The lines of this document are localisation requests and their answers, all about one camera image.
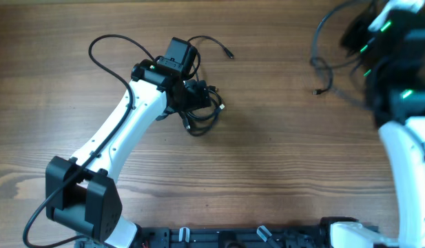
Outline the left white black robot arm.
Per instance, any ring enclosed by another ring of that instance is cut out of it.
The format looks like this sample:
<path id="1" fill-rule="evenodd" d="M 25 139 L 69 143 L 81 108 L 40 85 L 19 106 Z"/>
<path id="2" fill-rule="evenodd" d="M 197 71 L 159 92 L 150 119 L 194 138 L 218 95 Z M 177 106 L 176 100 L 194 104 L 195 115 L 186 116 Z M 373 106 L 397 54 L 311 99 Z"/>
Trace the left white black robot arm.
<path id="1" fill-rule="evenodd" d="M 178 114 L 189 134 L 201 136 L 217 122 L 222 99 L 198 78 L 199 66 L 196 47 L 173 38 L 164 55 L 132 68 L 123 99 L 96 134 L 70 158 L 49 162 L 41 208 L 48 219 L 76 232 L 76 244 L 140 246 L 141 227 L 122 215 L 118 177 L 152 123 Z"/>

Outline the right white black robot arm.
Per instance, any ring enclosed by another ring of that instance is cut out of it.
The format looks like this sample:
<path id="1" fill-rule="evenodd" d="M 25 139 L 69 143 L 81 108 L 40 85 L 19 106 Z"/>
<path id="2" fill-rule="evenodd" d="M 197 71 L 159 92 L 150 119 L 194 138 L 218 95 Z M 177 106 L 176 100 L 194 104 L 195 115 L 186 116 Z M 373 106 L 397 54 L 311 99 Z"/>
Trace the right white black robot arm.
<path id="1" fill-rule="evenodd" d="M 365 104 L 390 161 L 399 212 L 397 240 L 425 247 L 425 1 L 378 1 L 348 26 L 341 46 L 366 68 Z"/>

